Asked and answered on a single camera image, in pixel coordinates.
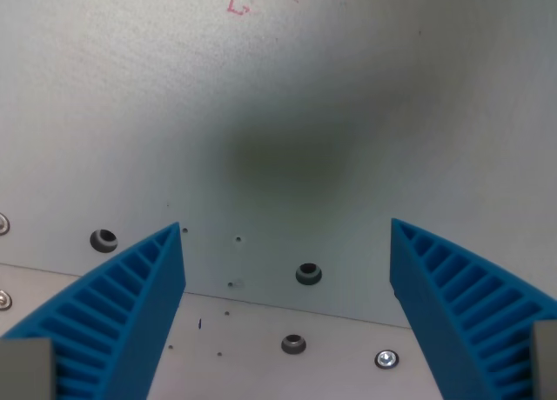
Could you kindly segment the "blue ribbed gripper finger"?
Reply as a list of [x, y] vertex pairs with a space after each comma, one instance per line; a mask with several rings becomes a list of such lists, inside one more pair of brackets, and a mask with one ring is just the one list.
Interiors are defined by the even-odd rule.
[[3, 334], [46, 338], [58, 399], [145, 399], [185, 291], [172, 223], [59, 291]]
[[533, 398], [532, 327], [556, 317], [554, 298], [399, 219], [390, 283], [443, 398]]

